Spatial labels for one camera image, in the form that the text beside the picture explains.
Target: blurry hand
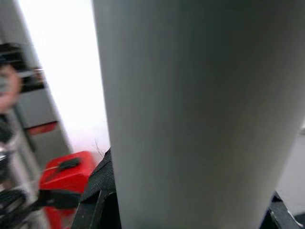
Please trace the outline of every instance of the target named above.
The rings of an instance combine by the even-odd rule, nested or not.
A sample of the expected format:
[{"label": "blurry hand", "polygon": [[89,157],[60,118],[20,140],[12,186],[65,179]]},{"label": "blurry hand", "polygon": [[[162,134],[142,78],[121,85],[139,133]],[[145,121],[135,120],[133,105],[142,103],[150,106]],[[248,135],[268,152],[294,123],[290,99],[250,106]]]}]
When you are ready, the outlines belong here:
[{"label": "blurry hand", "polygon": [[16,74],[16,71],[11,65],[6,64],[0,68],[0,74],[5,77],[9,77],[11,75]]}]

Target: wire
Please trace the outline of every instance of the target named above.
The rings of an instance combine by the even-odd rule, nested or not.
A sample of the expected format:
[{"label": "wire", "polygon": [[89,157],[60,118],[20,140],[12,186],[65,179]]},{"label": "wire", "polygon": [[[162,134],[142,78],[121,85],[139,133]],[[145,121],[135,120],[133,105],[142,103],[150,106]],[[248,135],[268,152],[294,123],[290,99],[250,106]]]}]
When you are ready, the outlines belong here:
[{"label": "wire", "polygon": [[63,161],[56,167],[47,168],[45,171],[51,169],[56,169],[56,171],[51,175],[47,176],[45,182],[49,182],[50,180],[54,179],[61,171],[64,171],[69,168],[74,168],[78,166],[80,163],[81,163],[81,159],[79,157],[76,157],[70,160]]}]

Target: gray column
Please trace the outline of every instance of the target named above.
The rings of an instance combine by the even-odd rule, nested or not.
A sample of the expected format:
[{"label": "gray column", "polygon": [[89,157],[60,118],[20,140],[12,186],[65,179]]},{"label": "gray column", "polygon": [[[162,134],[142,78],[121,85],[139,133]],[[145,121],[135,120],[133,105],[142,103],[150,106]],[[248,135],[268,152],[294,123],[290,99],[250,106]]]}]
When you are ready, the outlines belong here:
[{"label": "gray column", "polygon": [[259,228],[305,114],[305,2],[94,10],[123,228]]}]

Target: red box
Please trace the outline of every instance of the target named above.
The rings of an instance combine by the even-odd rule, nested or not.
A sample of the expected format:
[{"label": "red box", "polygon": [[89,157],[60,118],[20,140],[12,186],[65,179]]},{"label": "red box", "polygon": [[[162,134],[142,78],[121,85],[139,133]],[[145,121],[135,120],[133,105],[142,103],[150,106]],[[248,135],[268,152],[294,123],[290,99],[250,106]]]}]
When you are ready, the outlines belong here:
[{"label": "red box", "polygon": [[[55,174],[56,166],[63,161],[76,157],[81,160],[78,166]],[[64,189],[81,194],[84,192],[89,176],[95,167],[95,160],[89,151],[81,151],[56,158],[47,164],[40,179],[40,189]],[[70,222],[65,221],[67,221],[68,217],[72,217],[75,212],[74,209],[57,210],[53,207],[45,207],[44,210],[52,229],[65,229],[69,227]]]}]

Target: white wall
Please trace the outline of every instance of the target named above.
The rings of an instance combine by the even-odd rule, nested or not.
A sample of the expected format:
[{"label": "white wall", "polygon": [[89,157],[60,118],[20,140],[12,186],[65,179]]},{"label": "white wall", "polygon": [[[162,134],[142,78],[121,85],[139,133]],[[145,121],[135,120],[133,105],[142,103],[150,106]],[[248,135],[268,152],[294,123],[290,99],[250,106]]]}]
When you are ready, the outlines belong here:
[{"label": "white wall", "polygon": [[17,3],[71,151],[106,151],[110,142],[91,1]]}]

